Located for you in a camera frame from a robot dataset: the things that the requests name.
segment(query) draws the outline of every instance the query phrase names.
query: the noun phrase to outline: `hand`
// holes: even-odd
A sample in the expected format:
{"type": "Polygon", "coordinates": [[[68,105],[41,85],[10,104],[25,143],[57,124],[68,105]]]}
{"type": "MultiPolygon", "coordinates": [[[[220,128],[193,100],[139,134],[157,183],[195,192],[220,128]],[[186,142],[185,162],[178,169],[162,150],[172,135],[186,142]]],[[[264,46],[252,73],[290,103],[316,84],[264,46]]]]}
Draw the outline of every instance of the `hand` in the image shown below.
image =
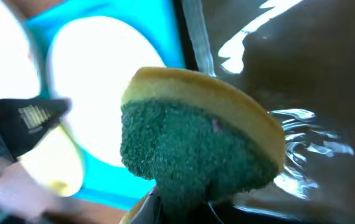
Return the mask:
{"type": "Polygon", "coordinates": [[[21,218],[39,218],[45,210],[61,211],[65,202],[43,189],[20,163],[0,160],[0,210],[21,218]]]}

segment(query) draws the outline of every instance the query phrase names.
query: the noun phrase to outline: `dish sponge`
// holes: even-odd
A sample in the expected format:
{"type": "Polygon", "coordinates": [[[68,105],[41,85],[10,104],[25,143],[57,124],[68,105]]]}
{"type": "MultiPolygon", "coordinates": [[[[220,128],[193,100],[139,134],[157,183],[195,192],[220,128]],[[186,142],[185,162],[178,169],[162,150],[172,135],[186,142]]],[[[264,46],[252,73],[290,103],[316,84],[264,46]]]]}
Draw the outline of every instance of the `dish sponge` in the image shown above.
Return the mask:
{"type": "Polygon", "coordinates": [[[201,73],[142,68],[121,109],[122,163],[156,180],[168,219],[260,189],[283,167],[279,123],[243,92],[201,73]]]}

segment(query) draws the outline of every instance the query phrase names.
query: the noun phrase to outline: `clear plastic wrap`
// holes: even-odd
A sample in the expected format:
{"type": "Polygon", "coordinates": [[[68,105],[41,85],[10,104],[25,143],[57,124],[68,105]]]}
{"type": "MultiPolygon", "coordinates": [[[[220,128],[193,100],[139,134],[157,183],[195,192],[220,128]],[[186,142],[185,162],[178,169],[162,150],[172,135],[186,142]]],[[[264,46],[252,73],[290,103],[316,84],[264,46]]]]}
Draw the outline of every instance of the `clear plastic wrap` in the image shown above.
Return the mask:
{"type": "Polygon", "coordinates": [[[237,194],[236,208],[355,223],[355,1],[183,6],[200,71],[248,93],[286,133],[284,171],[237,194]]]}

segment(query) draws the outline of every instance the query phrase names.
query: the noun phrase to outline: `white circle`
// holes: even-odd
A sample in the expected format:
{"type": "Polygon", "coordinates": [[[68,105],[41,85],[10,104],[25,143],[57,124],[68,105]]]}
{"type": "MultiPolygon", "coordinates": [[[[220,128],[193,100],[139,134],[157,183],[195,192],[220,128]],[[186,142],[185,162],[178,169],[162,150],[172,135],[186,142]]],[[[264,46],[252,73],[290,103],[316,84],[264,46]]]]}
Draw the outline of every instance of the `white circle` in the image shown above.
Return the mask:
{"type": "Polygon", "coordinates": [[[0,99],[33,98],[39,93],[40,80],[28,36],[0,1],[0,99]]]}
{"type": "Polygon", "coordinates": [[[74,139],[97,159],[121,166],[121,95],[136,71],[164,67],[154,47],[136,29],[95,16],[63,26],[48,56],[50,92],[68,97],[66,116],[74,139]]]}

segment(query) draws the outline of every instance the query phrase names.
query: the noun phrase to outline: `green scrub pad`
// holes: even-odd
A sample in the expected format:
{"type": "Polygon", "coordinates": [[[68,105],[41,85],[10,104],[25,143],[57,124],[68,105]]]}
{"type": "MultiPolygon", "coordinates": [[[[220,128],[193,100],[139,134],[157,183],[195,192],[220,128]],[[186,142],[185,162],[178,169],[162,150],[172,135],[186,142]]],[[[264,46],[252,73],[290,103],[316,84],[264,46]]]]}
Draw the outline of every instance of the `green scrub pad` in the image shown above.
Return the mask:
{"type": "Polygon", "coordinates": [[[199,108],[143,100],[122,112],[122,162],[134,175],[156,179],[167,214],[259,189],[278,173],[257,143],[199,108]]]}
{"type": "Polygon", "coordinates": [[[145,68],[132,79],[121,109],[122,162],[134,175],[156,180],[170,219],[186,217],[201,203],[262,188],[282,168],[285,144],[277,122],[220,81],[145,68]],[[260,131],[268,142],[260,141],[260,131]]]}

